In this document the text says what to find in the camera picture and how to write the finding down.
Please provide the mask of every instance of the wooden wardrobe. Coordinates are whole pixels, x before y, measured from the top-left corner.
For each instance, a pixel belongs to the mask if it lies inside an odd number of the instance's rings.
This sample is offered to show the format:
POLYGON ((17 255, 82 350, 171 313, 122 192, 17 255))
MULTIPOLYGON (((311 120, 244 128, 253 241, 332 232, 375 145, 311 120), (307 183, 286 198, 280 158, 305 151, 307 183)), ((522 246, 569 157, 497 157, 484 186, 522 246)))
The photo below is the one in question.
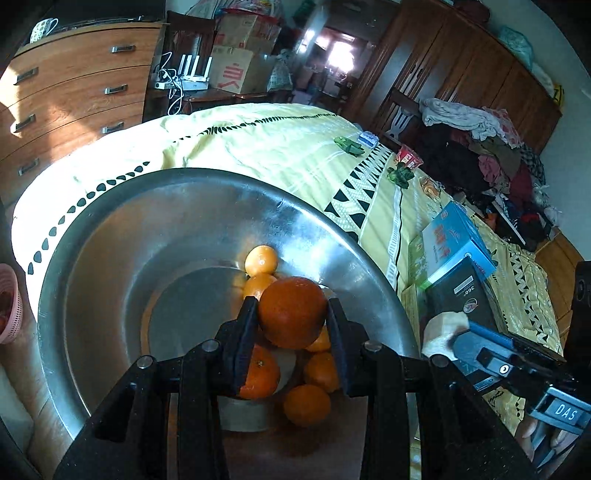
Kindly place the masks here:
POLYGON ((561 117, 538 80, 483 27, 441 0, 403 0, 343 116, 388 140, 433 97, 505 108, 538 153, 561 117))

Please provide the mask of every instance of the blue box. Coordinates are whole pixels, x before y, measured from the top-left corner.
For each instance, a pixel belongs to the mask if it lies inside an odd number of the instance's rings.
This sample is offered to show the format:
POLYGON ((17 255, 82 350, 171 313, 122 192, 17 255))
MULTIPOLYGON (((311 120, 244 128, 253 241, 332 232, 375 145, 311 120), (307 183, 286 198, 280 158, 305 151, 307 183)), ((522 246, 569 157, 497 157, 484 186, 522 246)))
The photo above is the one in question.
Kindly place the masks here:
POLYGON ((463 207, 450 202, 408 246, 409 276, 426 289, 469 257, 482 276, 496 269, 490 252, 463 207))

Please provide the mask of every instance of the orange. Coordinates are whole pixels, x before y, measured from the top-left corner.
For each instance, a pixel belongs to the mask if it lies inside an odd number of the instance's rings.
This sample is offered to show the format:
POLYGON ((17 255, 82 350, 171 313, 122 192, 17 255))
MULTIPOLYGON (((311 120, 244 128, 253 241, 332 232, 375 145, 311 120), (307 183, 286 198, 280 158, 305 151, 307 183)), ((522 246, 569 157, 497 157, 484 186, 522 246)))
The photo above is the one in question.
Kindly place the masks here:
POLYGON ((244 270, 254 277, 259 273, 274 273, 279 263, 277 252, 268 245, 259 245, 252 249, 244 261, 244 270))
POLYGON ((303 277, 281 278, 269 285, 259 302, 259 323, 265 337, 282 348, 310 346, 326 317, 322 289, 303 277))
POLYGON ((318 338, 314 340, 312 345, 306 347, 306 350, 312 353, 326 352, 327 350, 330 350, 329 331, 326 329, 326 325, 322 327, 318 338))
POLYGON ((316 385, 327 393, 340 388, 339 374, 336 371, 335 359, 328 352, 315 354, 304 367, 304 380, 307 384, 316 385))
POLYGON ((330 397, 315 385, 300 385, 285 396, 283 411, 292 423, 310 427, 329 415, 330 397))
POLYGON ((281 372, 270 351, 259 345, 252 350, 246 383, 238 396, 246 400, 265 398, 275 393, 281 372))
POLYGON ((265 289, 275 281, 277 279, 268 273, 259 273, 254 277, 250 277, 244 284, 242 298, 245 299, 246 297, 253 296, 257 300, 260 300, 265 289))

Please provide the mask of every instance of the wooden dresser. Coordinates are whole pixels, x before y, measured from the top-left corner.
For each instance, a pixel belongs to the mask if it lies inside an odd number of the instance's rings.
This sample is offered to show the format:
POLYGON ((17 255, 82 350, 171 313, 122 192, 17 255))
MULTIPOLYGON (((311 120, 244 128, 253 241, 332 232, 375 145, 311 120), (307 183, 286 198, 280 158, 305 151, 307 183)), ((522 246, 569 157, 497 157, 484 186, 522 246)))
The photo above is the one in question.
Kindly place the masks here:
POLYGON ((555 234, 552 240, 540 245, 535 261, 548 274, 548 295, 556 314, 560 342, 564 346, 573 317, 575 270, 584 258, 559 229, 555 229, 555 234))
POLYGON ((8 211, 51 163, 142 121, 160 23, 83 27, 20 49, 0 79, 0 196, 8 211))
POLYGON ((561 117, 538 80, 494 36, 441 0, 402 0, 343 116, 388 140, 427 98, 506 109, 537 153, 561 117))

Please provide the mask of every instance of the yellow bedspread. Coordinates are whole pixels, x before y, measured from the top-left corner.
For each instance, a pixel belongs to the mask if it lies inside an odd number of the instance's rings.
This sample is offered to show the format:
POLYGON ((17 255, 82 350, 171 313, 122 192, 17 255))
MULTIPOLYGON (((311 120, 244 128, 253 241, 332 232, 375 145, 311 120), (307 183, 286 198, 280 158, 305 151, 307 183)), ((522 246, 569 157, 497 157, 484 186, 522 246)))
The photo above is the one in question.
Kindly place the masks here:
MULTIPOLYGON (((427 197, 421 171, 408 190, 392 184, 385 171, 394 156, 382 145, 356 158, 333 142, 357 134, 347 120, 312 106, 244 104, 164 117, 77 150, 40 174, 14 210, 13 247, 33 312, 49 259, 76 215, 123 181, 176 167, 229 170, 298 196, 358 241, 400 295, 408 243, 450 198, 427 197)), ((491 284, 509 330, 561 352, 544 271, 474 221, 499 262, 491 284)), ((523 401, 500 390, 487 397, 514 432, 523 401)))

